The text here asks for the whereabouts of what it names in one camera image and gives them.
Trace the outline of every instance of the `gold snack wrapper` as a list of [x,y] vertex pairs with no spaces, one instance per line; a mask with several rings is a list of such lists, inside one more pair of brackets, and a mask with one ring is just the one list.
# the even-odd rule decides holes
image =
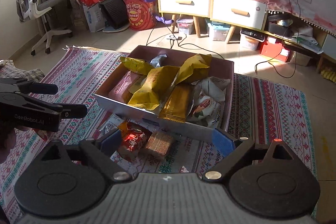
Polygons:
[[146,110],[154,110],[164,99],[165,93],[174,81],[179,67],[163,66],[152,69],[145,83],[137,90],[128,105]]
[[176,122],[185,122],[192,88],[191,85],[184,83],[176,85],[159,117]]
[[120,61],[124,64],[124,66],[132,72],[148,75],[151,69],[154,69],[152,65],[147,63],[145,60],[136,59],[131,57],[120,57]]
[[208,77],[211,59],[211,55],[203,54],[196,54],[188,58],[181,66],[176,84],[181,82],[191,84]]

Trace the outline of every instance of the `blue gripper pad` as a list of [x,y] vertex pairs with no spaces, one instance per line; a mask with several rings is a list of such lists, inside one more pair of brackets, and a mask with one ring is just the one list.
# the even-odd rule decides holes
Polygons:
[[212,131],[212,143],[221,154],[226,157],[236,148],[232,138],[228,138],[225,134],[215,128]]

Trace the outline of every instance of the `person's hand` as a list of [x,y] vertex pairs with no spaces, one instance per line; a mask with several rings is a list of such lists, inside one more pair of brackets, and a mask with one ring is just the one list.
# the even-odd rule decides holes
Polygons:
[[0,164],[6,161],[11,149],[15,147],[15,128],[22,131],[27,131],[29,129],[0,120]]

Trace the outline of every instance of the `office chair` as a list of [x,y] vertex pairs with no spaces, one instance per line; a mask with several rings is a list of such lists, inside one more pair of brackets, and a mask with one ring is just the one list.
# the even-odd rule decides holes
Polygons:
[[50,11],[56,4],[66,0],[47,0],[39,4],[39,0],[16,0],[16,10],[20,18],[20,22],[36,19],[41,17],[46,33],[44,36],[31,48],[31,55],[35,55],[35,49],[47,40],[45,52],[50,53],[51,38],[54,35],[69,34],[72,37],[72,31],[66,30],[51,30],[49,23],[46,20],[45,13]]

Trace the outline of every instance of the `woven rug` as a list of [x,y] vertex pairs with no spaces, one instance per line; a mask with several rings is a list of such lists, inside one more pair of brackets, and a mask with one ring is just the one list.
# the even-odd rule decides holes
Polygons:
[[[121,55],[126,54],[92,48],[68,48],[42,81],[58,85],[59,92],[56,95],[34,96],[47,102],[85,103],[88,114],[84,119],[62,120],[60,130],[49,139],[59,138],[65,144],[75,144],[84,138],[99,136],[96,129],[108,115],[99,108],[94,93],[117,67]],[[281,138],[316,175],[310,118],[305,95],[299,90],[235,75],[229,133],[236,137],[252,137],[258,143]],[[11,223],[21,216],[14,198],[14,184],[45,145],[46,142],[32,130],[18,132],[16,147],[0,166],[0,205]],[[167,162],[140,158],[136,165],[131,165],[116,154],[112,156],[112,160],[132,173],[197,172],[200,175],[221,159],[221,154],[213,145],[189,138],[181,138],[175,143]]]

